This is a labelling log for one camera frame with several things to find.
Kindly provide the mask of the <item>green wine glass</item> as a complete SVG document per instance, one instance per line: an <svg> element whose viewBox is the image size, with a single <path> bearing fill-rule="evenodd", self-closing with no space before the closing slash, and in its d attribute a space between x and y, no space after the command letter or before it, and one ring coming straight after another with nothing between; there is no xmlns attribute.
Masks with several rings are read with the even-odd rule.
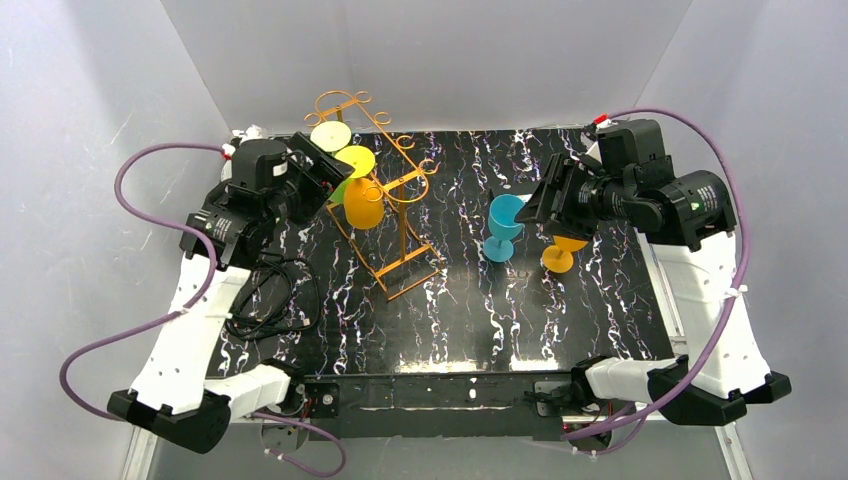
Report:
<svg viewBox="0 0 848 480"><path fill-rule="evenodd" d="M337 120L329 120L315 126L309 135L310 140L322 150L335 154L342 148L348 146L352 139L352 131L349 126ZM342 204L344 193L351 179L344 180L330 196L331 203Z"/></svg>

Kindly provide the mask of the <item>blue wine glass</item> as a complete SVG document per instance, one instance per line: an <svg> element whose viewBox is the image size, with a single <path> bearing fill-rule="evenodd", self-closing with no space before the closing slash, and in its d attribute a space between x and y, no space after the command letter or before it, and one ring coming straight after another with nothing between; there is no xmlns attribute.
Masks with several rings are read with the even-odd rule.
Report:
<svg viewBox="0 0 848 480"><path fill-rule="evenodd" d="M522 198L512 194L501 194L491 201L487 222L490 235L483 243L483 254L488 260L504 263L514 255L513 239L523 229L516 215L524 205Z"/></svg>

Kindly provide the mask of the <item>orange wine glass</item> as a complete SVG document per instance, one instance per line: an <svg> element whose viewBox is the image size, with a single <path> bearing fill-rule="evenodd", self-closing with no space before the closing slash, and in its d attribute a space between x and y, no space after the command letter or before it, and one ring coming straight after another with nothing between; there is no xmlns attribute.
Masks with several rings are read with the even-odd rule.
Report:
<svg viewBox="0 0 848 480"><path fill-rule="evenodd" d="M574 253L584 248L588 242L570 237L554 235L553 244L542 253L541 261L545 268L554 273L565 273L574 265Z"/></svg>
<svg viewBox="0 0 848 480"><path fill-rule="evenodd" d="M333 192L330 200L343 206L347 222L359 230L377 226L384 216L383 192L369 175L376 166L376 156L369 148L351 145L339 150L335 157L354 168L349 178Z"/></svg>

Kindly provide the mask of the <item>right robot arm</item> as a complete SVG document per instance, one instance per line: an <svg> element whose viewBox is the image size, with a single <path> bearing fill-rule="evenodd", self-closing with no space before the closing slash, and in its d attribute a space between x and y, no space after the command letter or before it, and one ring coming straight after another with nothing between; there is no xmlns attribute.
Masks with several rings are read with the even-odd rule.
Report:
<svg viewBox="0 0 848 480"><path fill-rule="evenodd" d="M516 214L559 242L591 240L604 221L641 233L668 283L687 350L666 360L600 356L570 372L564 399L584 407L639 402L683 426L723 426L749 406L788 396L790 379L763 358L750 325L736 252L742 226L727 178L675 173L652 119L597 120L590 151L554 155Z"/></svg>

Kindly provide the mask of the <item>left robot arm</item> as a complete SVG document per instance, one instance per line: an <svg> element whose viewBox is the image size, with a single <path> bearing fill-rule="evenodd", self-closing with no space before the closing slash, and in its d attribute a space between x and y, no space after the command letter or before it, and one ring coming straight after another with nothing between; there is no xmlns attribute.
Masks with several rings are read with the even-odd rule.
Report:
<svg viewBox="0 0 848 480"><path fill-rule="evenodd" d="M353 174L299 132L241 138L218 152L230 174L180 226L180 276L169 313L140 373L107 403L119 419L200 454L234 420L286 399L291 375L280 362L222 380L209 379L207 366L277 225L309 223Z"/></svg>

